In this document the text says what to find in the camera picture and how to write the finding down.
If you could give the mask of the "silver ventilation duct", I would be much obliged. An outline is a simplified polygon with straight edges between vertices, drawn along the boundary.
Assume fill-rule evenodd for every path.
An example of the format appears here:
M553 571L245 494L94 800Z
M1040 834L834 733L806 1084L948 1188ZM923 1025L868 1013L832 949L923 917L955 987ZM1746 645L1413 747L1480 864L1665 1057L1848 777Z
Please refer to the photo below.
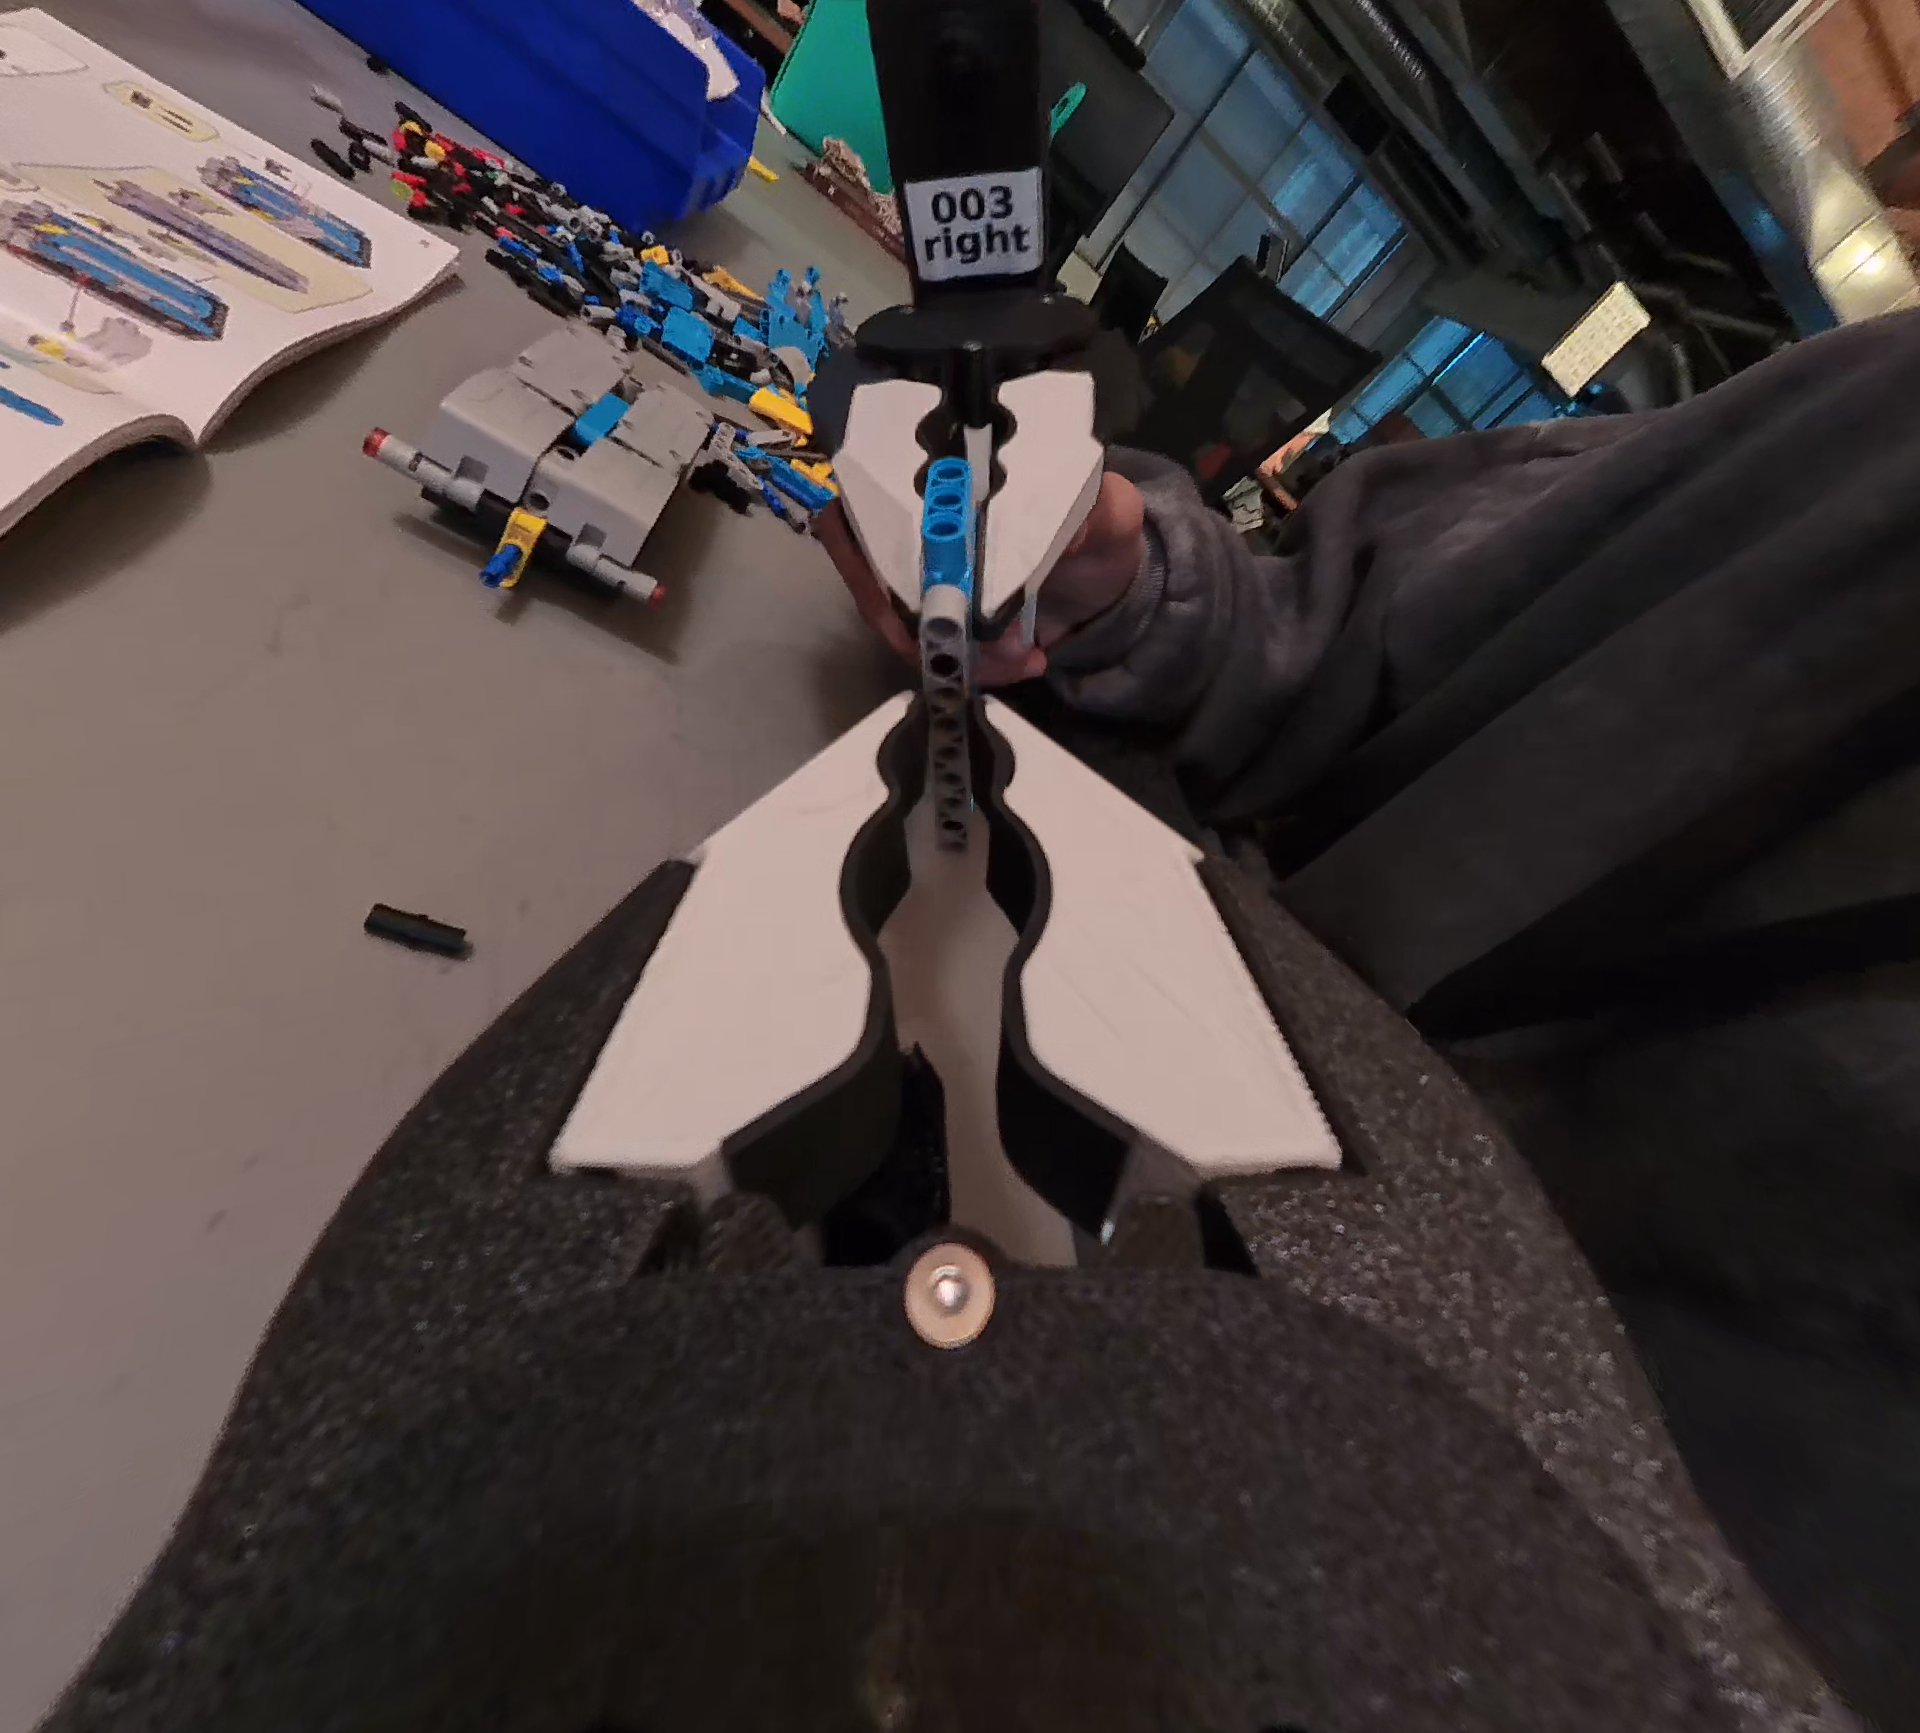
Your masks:
M1605 0L1788 317L1821 331L1917 309L1904 241L1851 149L1813 23L1741 77L1687 0Z

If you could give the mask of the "teal felt bag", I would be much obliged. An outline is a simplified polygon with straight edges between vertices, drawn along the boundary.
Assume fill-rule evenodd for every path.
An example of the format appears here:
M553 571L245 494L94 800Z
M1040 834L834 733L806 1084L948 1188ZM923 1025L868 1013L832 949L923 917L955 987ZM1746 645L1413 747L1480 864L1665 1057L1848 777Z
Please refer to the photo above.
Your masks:
M1050 112L1043 0L814 0L780 66L776 117L838 138L935 225L1045 218Z

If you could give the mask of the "blue perforated building beam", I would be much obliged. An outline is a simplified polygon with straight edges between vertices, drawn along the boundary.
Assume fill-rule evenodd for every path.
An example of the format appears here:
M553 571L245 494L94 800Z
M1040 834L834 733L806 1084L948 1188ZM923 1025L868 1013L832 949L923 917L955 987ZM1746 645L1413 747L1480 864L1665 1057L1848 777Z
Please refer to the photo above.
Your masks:
M962 454L932 459L924 469L919 526L923 603L957 603L972 620L976 597L979 511L972 462Z

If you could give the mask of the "person's right hand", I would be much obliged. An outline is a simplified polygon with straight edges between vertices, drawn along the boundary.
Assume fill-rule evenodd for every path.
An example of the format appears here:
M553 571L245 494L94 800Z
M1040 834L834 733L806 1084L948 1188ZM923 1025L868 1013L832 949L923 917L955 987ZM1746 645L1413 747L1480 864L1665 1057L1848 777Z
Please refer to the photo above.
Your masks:
M814 521L813 537L827 552L855 608L903 661L921 656L892 597L862 556L840 504ZM1022 684L1045 676L1049 650L1122 600L1144 560L1144 509L1140 489L1121 472L1105 472L1086 521L1049 573L1038 595L1032 639L1009 627L994 640L979 642L975 682L986 688Z

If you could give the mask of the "grey black motor block assembly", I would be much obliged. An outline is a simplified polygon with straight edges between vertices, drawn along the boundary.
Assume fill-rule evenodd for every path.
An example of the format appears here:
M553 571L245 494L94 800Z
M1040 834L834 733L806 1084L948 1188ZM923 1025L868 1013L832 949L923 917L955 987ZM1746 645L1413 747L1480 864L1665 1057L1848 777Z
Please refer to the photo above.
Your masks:
M493 532L479 573L493 595L553 560L653 608L664 586L642 552L716 424L683 379L588 328L560 328L450 391L421 442L373 428L363 453Z

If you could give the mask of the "grey perforated building beam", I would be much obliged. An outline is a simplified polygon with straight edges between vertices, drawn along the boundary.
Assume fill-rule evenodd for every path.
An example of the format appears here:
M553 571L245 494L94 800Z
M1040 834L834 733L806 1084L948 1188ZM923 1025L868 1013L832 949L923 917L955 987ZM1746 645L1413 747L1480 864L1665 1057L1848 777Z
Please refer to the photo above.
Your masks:
M971 600L959 584L930 584L921 606L923 700L927 717L927 793L941 851L971 845L972 794L972 635Z

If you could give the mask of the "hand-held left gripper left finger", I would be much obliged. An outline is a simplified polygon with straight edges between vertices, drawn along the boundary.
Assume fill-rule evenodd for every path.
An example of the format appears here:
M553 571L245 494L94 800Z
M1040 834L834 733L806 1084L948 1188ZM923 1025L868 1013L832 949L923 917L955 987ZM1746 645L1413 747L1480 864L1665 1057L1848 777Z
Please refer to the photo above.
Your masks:
M896 694L712 833L549 1152L566 1174L687 1187L859 1187L901 1129L878 949L919 798Z

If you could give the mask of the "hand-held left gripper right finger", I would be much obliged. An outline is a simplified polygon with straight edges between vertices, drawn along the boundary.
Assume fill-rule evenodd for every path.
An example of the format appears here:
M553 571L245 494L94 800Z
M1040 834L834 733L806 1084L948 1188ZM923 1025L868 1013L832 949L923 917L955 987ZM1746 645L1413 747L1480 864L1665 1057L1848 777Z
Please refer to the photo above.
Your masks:
M1028 1182L1336 1171L1343 1149L1205 854L998 698L981 800L988 889L1019 929L1003 987L1001 1137Z

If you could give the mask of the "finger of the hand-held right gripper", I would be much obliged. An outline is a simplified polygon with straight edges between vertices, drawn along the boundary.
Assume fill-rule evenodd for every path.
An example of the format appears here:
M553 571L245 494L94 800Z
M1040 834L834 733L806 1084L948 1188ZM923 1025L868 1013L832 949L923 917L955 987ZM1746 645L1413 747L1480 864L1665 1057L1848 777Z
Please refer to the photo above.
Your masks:
M1092 512L1105 474L1090 372L1004 381L997 406L1011 428L994 454L997 481L975 550L975 620L986 630L1019 617L1045 586Z
M955 454L944 395L924 379L876 379L852 395L832 457L842 504L862 556L907 627L921 627L919 526L924 470Z

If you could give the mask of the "large black display screen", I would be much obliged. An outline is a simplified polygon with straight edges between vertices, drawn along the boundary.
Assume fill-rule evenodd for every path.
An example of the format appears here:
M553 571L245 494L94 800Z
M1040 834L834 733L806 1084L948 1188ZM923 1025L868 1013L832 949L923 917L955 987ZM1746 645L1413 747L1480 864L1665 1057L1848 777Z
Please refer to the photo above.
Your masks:
M1065 266L1173 120L1144 53L1098 0L1040 0L1038 77L1050 112L1047 268Z

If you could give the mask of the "pile of small building pieces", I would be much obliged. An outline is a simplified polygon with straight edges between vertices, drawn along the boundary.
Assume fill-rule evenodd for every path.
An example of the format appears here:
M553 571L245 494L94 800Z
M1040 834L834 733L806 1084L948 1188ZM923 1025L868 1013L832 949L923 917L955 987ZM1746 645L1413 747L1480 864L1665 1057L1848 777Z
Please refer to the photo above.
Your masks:
M696 459L696 486L736 511L760 499L794 528L838 494L832 457L814 450L810 387L828 355L852 346L852 327L816 268L757 289L407 103L389 133L341 114L309 151L343 181L383 181L425 225L481 234L486 263L528 298L689 377L716 419L727 406L745 415L718 453Z

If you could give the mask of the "grey desk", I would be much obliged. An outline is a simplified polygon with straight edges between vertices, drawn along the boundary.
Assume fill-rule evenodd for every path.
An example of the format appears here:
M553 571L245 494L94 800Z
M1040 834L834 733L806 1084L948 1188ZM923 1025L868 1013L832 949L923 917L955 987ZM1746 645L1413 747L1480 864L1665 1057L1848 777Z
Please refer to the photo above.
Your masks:
M694 494L641 610L363 453L549 318L461 276L4 537L4 1730L169 1539L276 1304L435 1077L660 859L898 688L816 542ZM467 959L373 938L373 905Z

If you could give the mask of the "open instruction booklet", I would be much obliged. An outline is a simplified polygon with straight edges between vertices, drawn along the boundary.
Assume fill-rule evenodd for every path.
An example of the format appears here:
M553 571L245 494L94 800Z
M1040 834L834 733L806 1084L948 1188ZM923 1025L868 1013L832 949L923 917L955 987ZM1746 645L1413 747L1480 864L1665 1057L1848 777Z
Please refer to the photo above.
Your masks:
M203 446L459 249L42 10L3 19L3 526L115 450Z

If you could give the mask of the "person's dark jacket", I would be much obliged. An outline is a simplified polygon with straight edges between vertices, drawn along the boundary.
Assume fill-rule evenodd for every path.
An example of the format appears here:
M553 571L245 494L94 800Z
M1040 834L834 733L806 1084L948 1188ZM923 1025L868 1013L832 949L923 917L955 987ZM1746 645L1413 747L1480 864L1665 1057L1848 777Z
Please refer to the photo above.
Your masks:
M1718 1526L1840 1699L1917 1730L1917 815L1601 899L1417 1018L1573 1228Z

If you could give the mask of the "white printed sheet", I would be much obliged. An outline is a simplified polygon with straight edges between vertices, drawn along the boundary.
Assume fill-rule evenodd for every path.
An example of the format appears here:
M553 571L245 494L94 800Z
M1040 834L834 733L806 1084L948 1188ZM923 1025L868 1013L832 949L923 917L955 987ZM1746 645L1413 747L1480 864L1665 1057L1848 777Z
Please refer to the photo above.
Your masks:
M1542 372L1563 397L1578 398L1651 324L1652 315L1633 284L1614 281L1542 356Z

